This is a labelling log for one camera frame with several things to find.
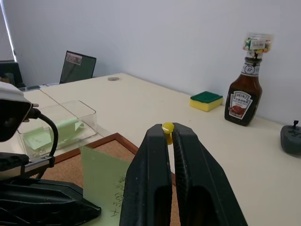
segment yellow sponge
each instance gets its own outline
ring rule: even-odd
[[[190,106],[209,112],[222,104],[222,96],[210,92],[202,92],[190,97]]]

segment wooden frame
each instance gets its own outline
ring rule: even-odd
[[[96,148],[96,147],[99,147],[101,145],[104,145],[104,144],[114,141],[114,140],[118,141],[127,150],[129,150],[131,153],[136,155],[136,153],[138,151],[138,147],[136,145],[134,145],[132,142],[130,142],[128,139],[126,139],[125,137],[121,136],[119,133],[114,133],[107,137],[101,138],[97,141],[94,141],[94,142],[88,144],[87,146],[89,146],[91,148]],[[73,158],[79,154],[80,154],[80,147],[76,148],[74,150],[71,150],[69,152],[66,152],[64,154],[58,155],[57,157],[55,157],[55,163],[58,164],[62,161]],[[174,173],[172,173],[172,182],[173,182],[173,185],[175,186],[175,174]]]

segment window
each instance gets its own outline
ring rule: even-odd
[[[0,61],[3,60],[16,61],[16,58],[13,54],[13,46],[10,39],[2,0],[0,0]]]

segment laptop screen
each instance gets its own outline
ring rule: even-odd
[[[0,61],[0,79],[16,87],[24,87],[19,64],[15,61]]]
[[[92,78],[95,64],[95,57],[67,51],[60,84]]]

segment clear plastic box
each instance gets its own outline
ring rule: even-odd
[[[97,133],[96,111],[79,100],[39,109],[58,128],[57,150],[83,141]],[[30,119],[18,129],[25,153],[30,158],[46,155],[53,144],[53,132],[40,119]]]

